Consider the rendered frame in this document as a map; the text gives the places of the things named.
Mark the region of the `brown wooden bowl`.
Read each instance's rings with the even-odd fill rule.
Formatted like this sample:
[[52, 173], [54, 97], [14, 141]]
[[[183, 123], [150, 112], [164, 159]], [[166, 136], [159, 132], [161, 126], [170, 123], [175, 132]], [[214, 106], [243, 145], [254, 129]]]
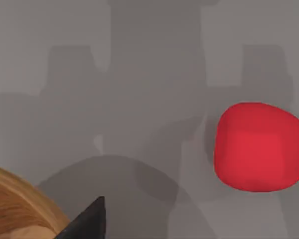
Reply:
[[0, 239], [54, 239], [68, 224], [53, 201], [0, 168]]

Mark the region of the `red rounded apple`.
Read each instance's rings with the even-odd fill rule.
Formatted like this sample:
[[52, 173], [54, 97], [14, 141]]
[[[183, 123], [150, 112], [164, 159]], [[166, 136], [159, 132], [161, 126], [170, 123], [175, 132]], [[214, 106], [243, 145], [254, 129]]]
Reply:
[[214, 171], [226, 185], [273, 192], [299, 181], [299, 119], [259, 102], [230, 106], [215, 137]]

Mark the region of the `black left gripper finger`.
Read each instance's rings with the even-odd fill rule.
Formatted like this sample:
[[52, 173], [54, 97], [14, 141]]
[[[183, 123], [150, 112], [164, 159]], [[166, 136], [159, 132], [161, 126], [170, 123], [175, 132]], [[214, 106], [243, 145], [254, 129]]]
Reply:
[[54, 239], [105, 239], [106, 207], [105, 197], [98, 197]]

